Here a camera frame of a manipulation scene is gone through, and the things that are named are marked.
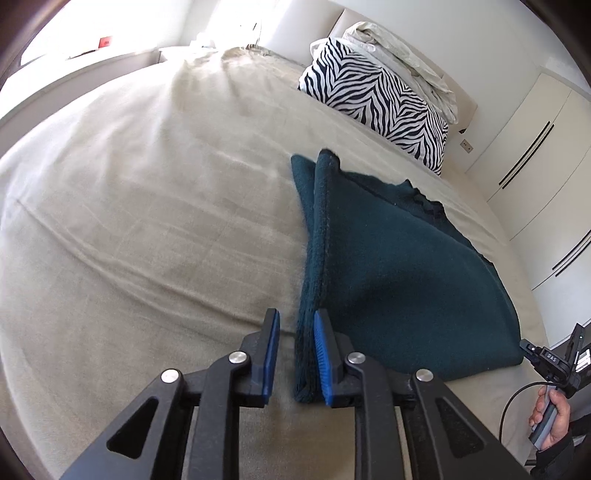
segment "hand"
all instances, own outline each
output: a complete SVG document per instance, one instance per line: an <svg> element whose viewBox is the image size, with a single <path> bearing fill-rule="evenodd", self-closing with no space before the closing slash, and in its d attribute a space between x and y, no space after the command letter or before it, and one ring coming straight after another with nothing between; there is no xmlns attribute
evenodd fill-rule
<svg viewBox="0 0 591 480"><path fill-rule="evenodd" d="M530 427L533 427L542 421L545 406L545 395L546 386L544 385L538 391L538 400L535 402L535 408L530 417ZM544 440L544 443L542 444L542 450L552 447L552 445L562 440L569 432L570 405L566 400L566 397L559 391L550 390L550 401L556 405L558 414L556 415L556 419L554 421L554 425L552 425L550 434L546 437L546 440Z"/></svg>

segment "white wardrobe door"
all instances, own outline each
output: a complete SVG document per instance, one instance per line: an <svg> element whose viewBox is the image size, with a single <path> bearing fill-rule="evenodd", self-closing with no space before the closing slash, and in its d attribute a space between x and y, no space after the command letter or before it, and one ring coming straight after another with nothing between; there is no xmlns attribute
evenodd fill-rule
<svg viewBox="0 0 591 480"><path fill-rule="evenodd" d="M562 188L591 146L591 103L571 90L545 141L488 204L509 238Z"/></svg>
<svg viewBox="0 0 591 480"><path fill-rule="evenodd" d="M590 181L591 150L552 201L511 240L530 288L560 271L583 246L591 230Z"/></svg>
<svg viewBox="0 0 591 480"><path fill-rule="evenodd" d="M550 347L562 343L574 324L587 325L591 319L591 248L534 290L542 313Z"/></svg>
<svg viewBox="0 0 591 480"><path fill-rule="evenodd" d="M499 182L528 151L544 127L551 124L569 96L570 88L542 73L490 146L468 169L483 197L489 200Z"/></svg>

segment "headboard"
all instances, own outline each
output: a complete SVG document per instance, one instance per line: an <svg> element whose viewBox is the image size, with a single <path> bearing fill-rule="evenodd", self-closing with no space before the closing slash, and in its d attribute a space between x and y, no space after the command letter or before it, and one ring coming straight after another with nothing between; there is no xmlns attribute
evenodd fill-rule
<svg viewBox="0 0 591 480"><path fill-rule="evenodd" d="M343 9L328 1L291 0L271 20L272 26L263 26L260 45L302 66L308 66L312 62L310 43L320 38L341 37L351 25L364 21L373 22L353 10ZM443 78L456 94L459 122L450 125L450 136L466 129L476 111L476 102L435 62L403 38L400 40Z"/></svg>

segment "wall outlet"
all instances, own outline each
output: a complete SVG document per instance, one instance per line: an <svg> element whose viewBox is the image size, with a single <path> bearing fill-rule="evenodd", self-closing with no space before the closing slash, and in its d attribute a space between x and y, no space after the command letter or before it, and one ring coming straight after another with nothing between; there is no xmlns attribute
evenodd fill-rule
<svg viewBox="0 0 591 480"><path fill-rule="evenodd" d="M464 150L466 150L466 152L467 152L467 153L470 153L472 150L474 150L474 147L473 147L473 146L471 146L471 145L468 143L468 140L466 140L466 139L462 140L462 143L460 143L460 145L462 146L462 148L463 148Z"/></svg>

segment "red object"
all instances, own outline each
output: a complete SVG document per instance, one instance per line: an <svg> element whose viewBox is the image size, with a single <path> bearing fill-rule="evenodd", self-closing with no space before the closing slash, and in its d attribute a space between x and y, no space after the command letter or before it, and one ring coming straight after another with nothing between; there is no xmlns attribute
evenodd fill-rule
<svg viewBox="0 0 591 480"><path fill-rule="evenodd" d="M108 47L113 37L103 37L99 40L99 48Z"/></svg>

